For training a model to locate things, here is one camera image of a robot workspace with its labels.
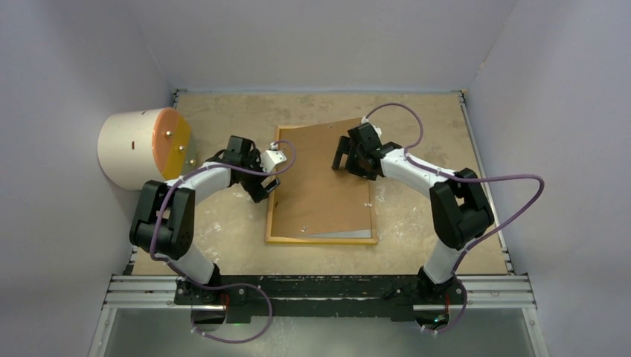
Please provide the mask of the building photo print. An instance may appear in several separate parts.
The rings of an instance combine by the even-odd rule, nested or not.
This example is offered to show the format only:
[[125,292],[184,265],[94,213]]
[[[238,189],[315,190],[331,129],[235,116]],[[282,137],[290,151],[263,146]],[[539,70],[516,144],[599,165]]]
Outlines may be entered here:
[[372,230],[363,229],[355,231],[336,231],[319,234],[308,234],[309,238],[332,238],[332,239],[371,239]]

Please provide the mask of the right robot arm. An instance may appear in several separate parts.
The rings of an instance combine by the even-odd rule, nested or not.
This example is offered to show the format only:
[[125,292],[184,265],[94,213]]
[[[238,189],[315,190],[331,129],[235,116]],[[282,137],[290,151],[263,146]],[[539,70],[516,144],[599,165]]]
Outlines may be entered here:
[[481,237],[494,222],[493,211],[475,171],[448,170],[411,155],[399,144],[382,143],[370,123],[341,136],[332,168],[374,181],[377,177],[401,182],[430,201],[438,237],[430,258],[419,271],[417,291],[434,303],[446,294],[467,245]]

